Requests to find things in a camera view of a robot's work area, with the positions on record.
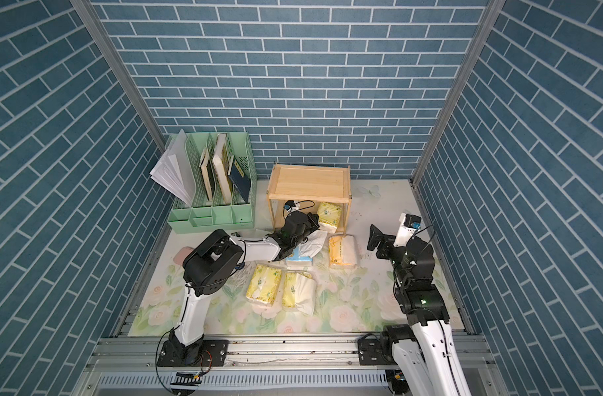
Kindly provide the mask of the blue tissue box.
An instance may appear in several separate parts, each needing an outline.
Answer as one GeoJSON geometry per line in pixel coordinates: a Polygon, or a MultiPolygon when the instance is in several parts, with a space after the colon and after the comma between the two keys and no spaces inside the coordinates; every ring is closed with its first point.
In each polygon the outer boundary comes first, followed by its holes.
{"type": "Polygon", "coordinates": [[[323,249],[327,237],[328,232],[324,230],[317,230],[310,234],[303,243],[293,250],[291,256],[286,258],[286,267],[292,270],[303,270],[311,267],[314,257],[323,249]]]}

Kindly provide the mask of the yellow tissue pack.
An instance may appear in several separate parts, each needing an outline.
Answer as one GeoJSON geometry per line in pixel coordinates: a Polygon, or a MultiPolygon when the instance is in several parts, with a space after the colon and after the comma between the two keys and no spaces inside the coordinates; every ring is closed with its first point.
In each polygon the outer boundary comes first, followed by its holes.
{"type": "Polygon", "coordinates": [[[282,278],[281,268],[258,264],[250,279],[246,299],[258,305],[273,306],[282,278]]]}
{"type": "Polygon", "coordinates": [[[317,209],[319,229],[335,234],[339,228],[343,208],[341,205],[321,202],[317,209]]]}
{"type": "Polygon", "coordinates": [[[283,309],[313,315],[317,282],[309,272],[288,271],[283,284],[283,309]]]}

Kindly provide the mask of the orange tissue pack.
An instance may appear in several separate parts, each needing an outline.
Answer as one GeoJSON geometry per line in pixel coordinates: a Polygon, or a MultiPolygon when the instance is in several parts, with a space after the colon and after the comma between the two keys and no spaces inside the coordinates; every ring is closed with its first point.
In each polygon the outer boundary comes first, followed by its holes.
{"type": "Polygon", "coordinates": [[[356,239],[350,234],[336,234],[329,238],[329,265],[335,268],[353,268],[358,265],[356,239]]]}

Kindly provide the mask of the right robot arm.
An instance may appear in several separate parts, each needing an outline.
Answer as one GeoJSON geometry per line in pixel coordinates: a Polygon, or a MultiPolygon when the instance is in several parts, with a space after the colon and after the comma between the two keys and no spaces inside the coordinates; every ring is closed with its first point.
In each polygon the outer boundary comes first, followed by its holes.
{"type": "Polygon", "coordinates": [[[456,354],[450,316],[433,284],[433,246],[415,231],[408,239],[370,226],[367,249],[392,265],[393,296],[406,324],[386,326],[357,340],[362,366],[396,365],[388,379],[395,394],[470,395],[456,354]]]}

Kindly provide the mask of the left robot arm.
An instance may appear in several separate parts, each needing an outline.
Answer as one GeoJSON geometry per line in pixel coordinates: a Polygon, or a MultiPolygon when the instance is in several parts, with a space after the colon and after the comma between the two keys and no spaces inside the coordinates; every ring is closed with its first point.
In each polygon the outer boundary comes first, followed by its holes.
{"type": "Polygon", "coordinates": [[[244,268],[246,262],[277,262],[319,229],[319,216],[295,211],[284,226],[260,240],[233,237],[213,231],[184,258],[185,295],[179,321],[159,345],[156,365],[196,366],[204,363],[204,325],[213,295],[244,268]]]}

